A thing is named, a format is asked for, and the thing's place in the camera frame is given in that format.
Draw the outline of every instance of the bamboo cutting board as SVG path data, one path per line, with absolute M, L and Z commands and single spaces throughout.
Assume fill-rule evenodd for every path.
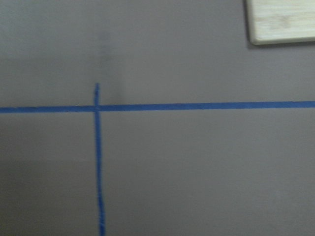
M 315 41 L 315 0 L 247 0 L 250 41 Z

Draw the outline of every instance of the blue tape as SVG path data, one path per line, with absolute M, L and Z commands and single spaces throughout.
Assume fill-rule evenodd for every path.
M 94 106 L 3 107 L 0 113 L 93 112 Z
M 315 101 L 105 105 L 105 106 L 100 106 L 100 111 L 119 112 L 119 111 L 269 109 L 269 108 L 315 108 Z
M 99 105 L 99 112 L 122 111 L 167 111 L 167 110 L 220 110 L 220 109 L 270 109 L 270 108 L 315 108 L 315 101 L 302 102 L 225 102 L 225 103 L 174 103 L 174 104 L 134 104 Z M 0 113 L 58 113 L 94 112 L 95 106 L 56 106 L 56 107 L 4 107 Z
M 105 210 L 102 194 L 102 141 L 101 141 L 101 122 L 99 112 L 99 84 L 96 84 L 94 95 L 94 120 L 95 120 L 95 143 L 96 143 L 96 185 L 97 201 L 99 210 L 99 235 L 105 236 Z

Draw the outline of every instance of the gray wall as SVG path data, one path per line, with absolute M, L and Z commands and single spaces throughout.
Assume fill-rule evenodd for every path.
M 315 100 L 313 43 L 241 0 L 0 0 L 0 107 Z M 312 236 L 314 109 L 103 113 L 108 236 Z M 0 235 L 97 235 L 93 115 L 0 114 Z

